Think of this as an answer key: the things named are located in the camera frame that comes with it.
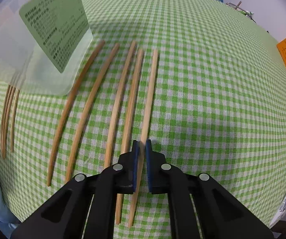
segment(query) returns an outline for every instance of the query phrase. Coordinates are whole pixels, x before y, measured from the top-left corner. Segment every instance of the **metal rivet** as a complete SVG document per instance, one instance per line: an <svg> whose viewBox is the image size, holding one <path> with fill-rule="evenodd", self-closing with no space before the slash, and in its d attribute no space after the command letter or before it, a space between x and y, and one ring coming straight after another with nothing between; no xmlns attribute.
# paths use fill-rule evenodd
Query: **metal rivet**
<svg viewBox="0 0 286 239"><path fill-rule="evenodd" d="M209 180L209 175L207 173L201 173L199 175L199 178L202 180L202 181L208 181Z"/></svg>
<svg viewBox="0 0 286 239"><path fill-rule="evenodd" d="M83 181L84 179L85 179L85 175L84 175L84 174L78 174L78 175L75 176L75 180L76 180L77 182L81 182L81 181Z"/></svg>
<svg viewBox="0 0 286 239"><path fill-rule="evenodd" d="M123 165L121 165L121 164L115 164L115 165L113 165L113 169L114 169L115 171L120 171L120 170L123 169Z"/></svg>
<svg viewBox="0 0 286 239"><path fill-rule="evenodd" d="M161 168L164 170L164 171L168 171L171 169L171 165L170 164L162 164Z"/></svg>

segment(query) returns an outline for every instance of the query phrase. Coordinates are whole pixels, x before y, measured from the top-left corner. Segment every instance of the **gingham tablecloth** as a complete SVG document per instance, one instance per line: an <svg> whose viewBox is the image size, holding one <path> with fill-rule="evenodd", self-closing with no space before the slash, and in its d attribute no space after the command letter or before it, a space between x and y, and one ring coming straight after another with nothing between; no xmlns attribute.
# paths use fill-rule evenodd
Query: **gingham tablecloth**
<svg viewBox="0 0 286 239"><path fill-rule="evenodd" d="M20 93L14 153L2 160L5 202L26 219L64 184L73 135L96 75L120 42L95 99L74 174L100 173L114 98L133 39L145 50L132 139L139 139L152 50L159 64L149 138L153 149L184 172L207 172L265 224L286 191L286 69L276 40L235 10L215 0L83 0L94 40L106 45L82 83L59 145L52 186L46 186L53 136L66 96ZM117 126L113 163L122 141L134 62ZM7 84L0 81L0 122ZM146 168L134 226L127 228L124 198L118 238L170 237L166 195L148 194Z"/></svg>

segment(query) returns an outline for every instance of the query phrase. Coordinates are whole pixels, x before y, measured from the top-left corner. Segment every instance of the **green label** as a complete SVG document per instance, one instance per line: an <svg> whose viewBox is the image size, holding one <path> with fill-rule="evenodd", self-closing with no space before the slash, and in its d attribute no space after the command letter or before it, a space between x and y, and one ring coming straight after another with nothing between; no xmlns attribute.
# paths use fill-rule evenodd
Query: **green label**
<svg viewBox="0 0 286 239"><path fill-rule="evenodd" d="M63 72L89 28L81 0L31 0L20 17L51 62Z"/></svg>

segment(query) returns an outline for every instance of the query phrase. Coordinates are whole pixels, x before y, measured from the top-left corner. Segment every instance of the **light wood chopstick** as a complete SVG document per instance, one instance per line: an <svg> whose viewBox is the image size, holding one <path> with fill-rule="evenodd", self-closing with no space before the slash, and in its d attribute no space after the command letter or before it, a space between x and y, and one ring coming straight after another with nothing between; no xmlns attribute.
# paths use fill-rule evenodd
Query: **light wood chopstick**
<svg viewBox="0 0 286 239"><path fill-rule="evenodd" d="M92 52L91 56L89 57L88 61L86 62L83 70L81 71L79 77L74 82L74 85L73 85L73 87L72 87L72 89L68 95L67 102L64 106L61 118L59 120L58 127L56 128L56 131L55 131L54 139L53 139L53 144L52 144L52 149L51 149L51 154L50 154L50 159L49 159L49 165L48 165L47 186L51 185L56 153L58 150L59 140L60 140L61 135L62 135L62 130L63 130L64 124L66 122L66 119L67 119L67 115L70 112L70 109L73 105L75 96L76 96L77 91L79 90L79 88L81 86L81 83L84 79L84 76L86 75L89 67L94 62L96 56L99 54L99 52L102 49L102 47L104 46L104 44L105 44L105 41L101 40L99 42L99 44L95 47L94 51Z"/></svg>
<svg viewBox="0 0 286 239"><path fill-rule="evenodd" d="M129 227L132 227L134 221L134 215L136 210L136 203L138 200L139 189L141 184L142 178L142 171L143 171L143 163L144 163L144 156L145 156L145 144L148 136L149 125L150 125L150 113L152 109L152 102L153 102L153 95L154 95L154 86L155 86L155 76L156 76L156 68L157 68L157 60L158 60L158 51L155 49L153 52L153 59L152 59L152 67L150 70L150 80L148 82L147 88L147 101L145 104L144 109L144 118L143 118L143 126L142 132L140 137L140 154L138 159L138 174L137 174L137 185L136 190L132 196L131 206L130 206L130 215L129 215Z"/></svg>
<svg viewBox="0 0 286 239"><path fill-rule="evenodd" d="M14 100L13 112L12 112L12 121L11 121L11 152L14 152L14 124L16 121L16 107L18 105L20 90L16 92L16 97Z"/></svg>
<svg viewBox="0 0 286 239"><path fill-rule="evenodd" d="M105 63L103 64L101 70L98 73L98 76L93 84L93 87L91 89L91 92L89 94L89 97L85 103L82 115L81 115L81 119L77 125L77 129L73 138L73 142L72 142L72 146L71 146L71 151L70 151L70 157L68 159L68 164L67 164L67 171L65 174L65 183L67 183L70 179L71 179L71 175L72 175L72 171L73 171L73 165L74 165L74 161L75 161L75 156L76 156L76 151L81 139L81 135L85 126L85 122L87 119L87 116L89 115L90 109L92 107L93 101L95 99L96 93L99 89L99 86L104 78L104 75L108 69L108 67L110 66L116 52L118 51L120 47L119 43L116 43L115 46L113 47L109 57L107 58L107 60L105 61Z"/></svg>
<svg viewBox="0 0 286 239"><path fill-rule="evenodd" d="M10 85L8 85L7 92L5 93L5 98L4 98L4 104L3 104L3 112L2 112L2 118L1 118L1 127L0 127L0 149L1 149L1 155L3 157L3 149L2 149L2 141L3 141L3 124L4 124L4 116L6 112L6 107L7 107L7 100L9 96L9 91L10 91Z"/></svg>
<svg viewBox="0 0 286 239"><path fill-rule="evenodd" d="M9 95L8 107L5 115L4 129L3 129L3 158L6 157L7 154L7 135L8 135L8 124L9 124L9 115L11 110L11 104L13 100L13 95L16 91L16 88L12 86L11 93Z"/></svg>
<svg viewBox="0 0 286 239"><path fill-rule="evenodd" d="M112 156L112 149L113 149L113 141L114 141L117 116L119 114L121 98L122 98L123 89L124 89L125 82L126 82L126 76L127 76L128 70L130 68L130 64L131 64L133 54L135 52L135 47L136 47L136 41L132 41L132 44L130 46L129 52L128 52L126 60L125 60L125 64L124 64L123 71L121 74L119 86L117 88L115 101L114 101L112 114L111 114L110 127L108 129L108 134L107 134L107 142L106 142L106 147L105 147L106 149L105 149L105 158L104 158L104 169L109 167L111 164L111 156Z"/></svg>
<svg viewBox="0 0 286 239"><path fill-rule="evenodd" d="M135 99L137 96L139 77L142 68L142 59L143 59L144 51L139 49L138 55L136 57L135 69L132 76L132 84L129 96L129 102L126 108L125 122L124 122L124 130L122 135L122 144L121 144L121 154L124 154L128 151L130 134L132 128L132 120L134 113L134 105ZM121 213L123 206L123 194L118 194L116 199L116 210L115 210L115 223L118 225L121 222Z"/></svg>

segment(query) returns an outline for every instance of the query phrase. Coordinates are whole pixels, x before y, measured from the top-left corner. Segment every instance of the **green checkered tablecloth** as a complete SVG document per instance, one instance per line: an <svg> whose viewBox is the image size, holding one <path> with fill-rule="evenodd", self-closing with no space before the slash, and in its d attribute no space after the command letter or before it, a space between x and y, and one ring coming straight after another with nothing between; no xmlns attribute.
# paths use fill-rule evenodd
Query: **green checkered tablecloth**
<svg viewBox="0 0 286 239"><path fill-rule="evenodd" d="M159 64L149 137L153 149L184 172L207 172L269 224L286 191L286 69L276 40L215 0L83 0L94 40L106 45L82 83L64 128L52 187L46 186L54 133L66 96L20 93L15 152L0 153L5 202L26 219L64 184L73 135L96 75L120 42L97 94L77 155L74 174L100 173L113 102L133 39L145 50L132 139L139 139L152 50ZM117 126L113 163L122 140L131 75ZM0 123L7 84L0 81ZM166 195L147 191L146 168L134 226L127 228L124 198L116 238L170 237Z"/></svg>

